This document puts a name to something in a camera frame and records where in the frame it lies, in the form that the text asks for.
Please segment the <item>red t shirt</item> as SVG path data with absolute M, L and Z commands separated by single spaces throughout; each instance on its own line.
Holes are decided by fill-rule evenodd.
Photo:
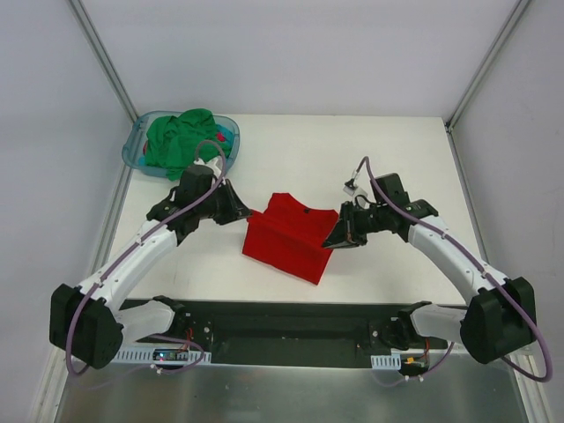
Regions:
M 274 193 L 264 211 L 248 218 L 242 254 L 318 285 L 331 255 L 323 242 L 337 221 L 334 210 L 312 209 L 289 193 Z

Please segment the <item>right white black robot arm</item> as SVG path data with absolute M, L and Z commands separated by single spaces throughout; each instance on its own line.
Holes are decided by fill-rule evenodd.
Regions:
M 537 340 L 531 284 L 524 278 L 510 279 L 478 260 L 449 235 L 438 211 L 425 200 L 398 211 L 384 203 L 363 208 L 345 202 L 323 247 L 360 247 L 369 234 L 380 232 L 396 234 L 424 254 L 466 304 L 458 309 L 420 301 L 401 309 L 379 330 L 386 346 L 405 351 L 427 338 L 443 339 L 463 345 L 475 361 L 488 364 Z

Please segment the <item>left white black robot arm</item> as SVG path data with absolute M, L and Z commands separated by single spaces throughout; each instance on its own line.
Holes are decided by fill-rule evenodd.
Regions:
M 51 296 L 49 341 L 64 351 L 69 373 L 80 374 L 74 359 L 85 368 L 101 369 L 123 345 L 143 338 L 186 343 L 188 310 L 179 301 L 159 295 L 134 308 L 122 305 L 147 272 L 201 221 L 224 226 L 250 215 L 228 179 L 178 185 L 147 212 L 143 225 L 104 266 L 75 287 L 57 287 Z

